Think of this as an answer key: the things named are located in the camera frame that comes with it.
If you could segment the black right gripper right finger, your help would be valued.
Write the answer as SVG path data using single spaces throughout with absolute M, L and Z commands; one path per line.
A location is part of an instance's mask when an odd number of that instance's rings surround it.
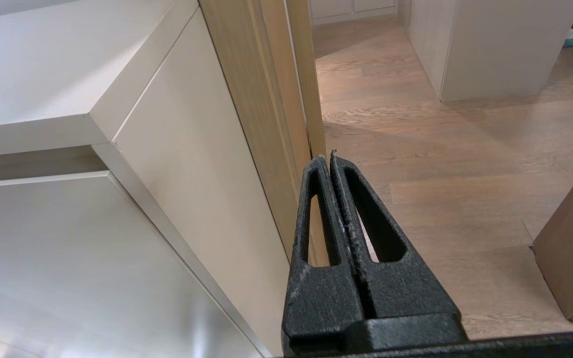
M 454 301 L 357 165 L 332 153 L 330 175 L 366 315 L 460 320 Z

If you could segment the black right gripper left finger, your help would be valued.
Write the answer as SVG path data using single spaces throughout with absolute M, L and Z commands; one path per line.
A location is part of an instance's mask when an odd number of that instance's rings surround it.
M 320 205 L 330 264 L 308 261 L 311 202 Z M 346 331 L 363 317 L 327 163 L 316 157 L 302 177 L 282 319 L 285 356 L 336 356 L 348 351 Z

